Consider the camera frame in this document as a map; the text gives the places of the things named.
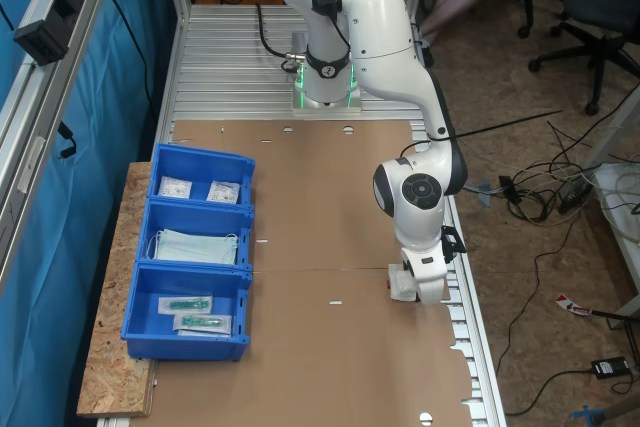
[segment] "power adapter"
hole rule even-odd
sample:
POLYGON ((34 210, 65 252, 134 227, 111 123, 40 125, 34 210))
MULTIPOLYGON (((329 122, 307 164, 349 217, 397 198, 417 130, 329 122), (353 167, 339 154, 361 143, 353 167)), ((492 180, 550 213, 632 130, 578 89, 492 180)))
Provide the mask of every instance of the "power adapter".
POLYGON ((612 359, 594 360, 591 362, 593 373, 598 380, 612 379, 623 375, 630 375, 631 369, 627 365, 624 357, 614 357, 612 359))

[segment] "surgical mask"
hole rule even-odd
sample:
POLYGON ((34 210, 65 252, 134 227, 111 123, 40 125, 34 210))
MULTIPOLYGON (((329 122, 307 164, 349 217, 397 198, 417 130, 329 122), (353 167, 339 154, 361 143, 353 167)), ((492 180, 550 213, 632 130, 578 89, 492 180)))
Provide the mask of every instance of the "surgical mask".
POLYGON ((229 234, 226 237, 207 237, 165 229, 159 231, 150 240, 147 246, 147 257, 154 239, 156 242, 154 259, 224 265, 233 265, 236 260, 238 236, 235 234, 229 234))

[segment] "hole in cardboard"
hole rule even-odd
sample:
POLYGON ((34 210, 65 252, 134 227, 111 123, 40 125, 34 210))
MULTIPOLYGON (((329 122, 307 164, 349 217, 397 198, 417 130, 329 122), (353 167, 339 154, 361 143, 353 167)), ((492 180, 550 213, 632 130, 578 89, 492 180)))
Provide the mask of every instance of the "hole in cardboard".
POLYGON ((422 425, 432 425, 433 417, 431 417, 431 414, 429 412, 423 412, 420 414, 420 423, 422 425))

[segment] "blue plastic tray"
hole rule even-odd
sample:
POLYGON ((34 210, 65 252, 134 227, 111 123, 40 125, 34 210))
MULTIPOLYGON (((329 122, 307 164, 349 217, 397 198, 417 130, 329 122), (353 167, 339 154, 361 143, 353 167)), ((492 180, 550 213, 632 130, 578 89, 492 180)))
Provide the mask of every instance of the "blue plastic tray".
POLYGON ((167 199, 158 195, 162 176, 192 182, 189 199, 174 198, 187 203, 231 206, 253 210, 251 204, 251 179, 256 163, 242 155, 192 149, 176 145, 157 144, 149 181, 149 198, 167 199), (212 181, 240 184, 236 204, 207 201, 212 181))
POLYGON ((249 263, 249 236, 253 222, 253 212, 249 210, 218 207, 217 205, 188 204, 174 200, 147 199, 140 229, 140 240, 136 260, 163 262, 177 268, 182 265, 206 268, 239 269, 251 271, 249 263), (228 234, 238 236, 238 250, 233 265, 208 264, 201 262, 182 262, 147 259, 153 256, 155 240, 160 230, 169 229, 189 235, 207 235, 225 237, 228 234))
POLYGON ((249 344, 246 332, 247 291, 251 274, 223 269, 179 271, 166 264, 137 262, 122 325, 134 358, 239 360, 249 344), (232 334, 222 337, 179 336, 173 315, 158 314, 162 296, 212 295, 212 314, 234 317, 232 334))

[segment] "cardboard sheet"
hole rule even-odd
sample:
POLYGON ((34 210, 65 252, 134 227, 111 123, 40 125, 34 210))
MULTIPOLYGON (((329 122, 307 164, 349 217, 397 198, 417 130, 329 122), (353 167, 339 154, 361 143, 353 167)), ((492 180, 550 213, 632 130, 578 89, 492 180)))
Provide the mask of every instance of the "cardboard sheet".
POLYGON ((160 362, 133 427, 419 427, 423 412, 471 426, 448 308, 386 285, 400 248, 372 177, 411 143, 408 122, 189 121, 173 140, 256 160, 251 342, 236 363, 160 362))
POLYGON ((469 368, 445 305, 389 299, 383 270, 255 274, 239 362, 160 362, 132 427, 470 427, 469 368))

